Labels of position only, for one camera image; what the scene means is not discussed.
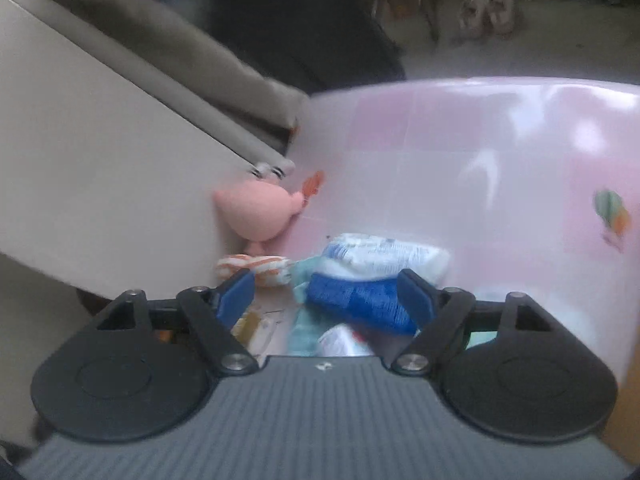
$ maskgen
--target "black fabric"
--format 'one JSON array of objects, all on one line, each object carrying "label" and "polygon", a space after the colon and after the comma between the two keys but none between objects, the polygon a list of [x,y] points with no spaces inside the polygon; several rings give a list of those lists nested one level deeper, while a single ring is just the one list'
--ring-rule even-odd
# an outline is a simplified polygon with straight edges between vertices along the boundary
[{"label": "black fabric", "polygon": [[0,457],[0,480],[24,480],[24,477]]},{"label": "black fabric", "polygon": [[306,92],[404,79],[393,43],[355,0],[210,0],[207,9],[195,25]]},{"label": "black fabric", "polygon": [[640,467],[635,469],[625,480],[640,480]]}]

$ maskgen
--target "pink toy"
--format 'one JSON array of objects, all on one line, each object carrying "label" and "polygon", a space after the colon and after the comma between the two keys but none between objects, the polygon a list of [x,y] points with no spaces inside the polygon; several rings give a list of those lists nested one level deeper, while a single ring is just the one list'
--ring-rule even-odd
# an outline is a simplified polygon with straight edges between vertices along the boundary
[{"label": "pink toy", "polygon": [[289,194],[271,173],[265,178],[252,176],[228,189],[218,190],[214,200],[231,228],[249,240],[245,252],[261,256],[264,254],[262,243],[280,234],[289,219],[302,211],[308,197],[318,192],[318,186],[313,193],[307,188]]}]

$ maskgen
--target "gray ribbed base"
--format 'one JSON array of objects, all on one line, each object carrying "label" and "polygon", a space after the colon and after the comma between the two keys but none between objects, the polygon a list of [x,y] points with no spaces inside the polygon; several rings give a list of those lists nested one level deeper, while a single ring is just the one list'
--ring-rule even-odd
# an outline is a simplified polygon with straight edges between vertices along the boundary
[{"label": "gray ribbed base", "polygon": [[368,357],[273,357],[222,381],[161,436],[104,446],[56,435],[20,468],[28,480],[621,480],[629,471],[593,437],[529,447],[485,436],[427,381]]}]

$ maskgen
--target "floor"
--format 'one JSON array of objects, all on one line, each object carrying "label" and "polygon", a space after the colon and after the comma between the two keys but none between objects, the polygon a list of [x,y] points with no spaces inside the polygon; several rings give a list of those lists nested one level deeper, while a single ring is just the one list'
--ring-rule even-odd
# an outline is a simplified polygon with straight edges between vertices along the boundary
[{"label": "floor", "polygon": [[640,8],[585,0],[524,0],[509,39],[460,43],[457,2],[440,8],[434,45],[421,17],[385,25],[404,49],[409,79],[470,76],[552,76],[640,84]]}]

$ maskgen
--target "stuffed toy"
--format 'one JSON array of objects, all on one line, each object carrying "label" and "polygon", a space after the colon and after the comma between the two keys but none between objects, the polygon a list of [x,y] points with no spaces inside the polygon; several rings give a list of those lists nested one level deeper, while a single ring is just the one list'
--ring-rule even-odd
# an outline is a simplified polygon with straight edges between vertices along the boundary
[{"label": "stuffed toy", "polygon": [[278,168],[270,170],[264,171],[261,165],[249,179],[214,193],[226,222],[248,240],[245,252],[249,256],[262,256],[262,244],[284,231],[290,218],[305,208],[324,182],[324,174],[318,171],[305,180],[302,191],[289,194],[280,186],[282,172]]},{"label": "stuffed toy", "polygon": [[290,267],[291,261],[284,256],[230,254],[218,260],[216,274],[224,281],[240,269],[249,269],[254,274],[255,286],[280,286],[291,281]]}]

